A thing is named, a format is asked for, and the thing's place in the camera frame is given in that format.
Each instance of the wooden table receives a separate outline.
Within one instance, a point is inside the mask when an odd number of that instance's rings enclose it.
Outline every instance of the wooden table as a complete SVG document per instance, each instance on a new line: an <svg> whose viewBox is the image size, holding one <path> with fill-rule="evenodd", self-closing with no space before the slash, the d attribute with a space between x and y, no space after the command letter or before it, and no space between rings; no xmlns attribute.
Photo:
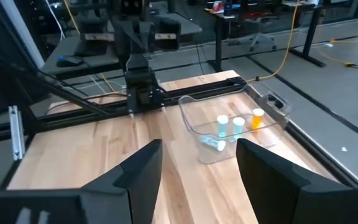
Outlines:
<svg viewBox="0 0 358 224"><path fill-rule="evenodd" d="M162 86L173 90L235 76L227 71ZM54 111L74 108L65 105ZM81 187L157 138L163 139L163 169L153 223L257 223L236 158L208 165L198 162L179 106L168 107L165 113L153 111L134 119L123 116L37 134L8 189ZM269 149L333 179L288 134Z"/></svg>

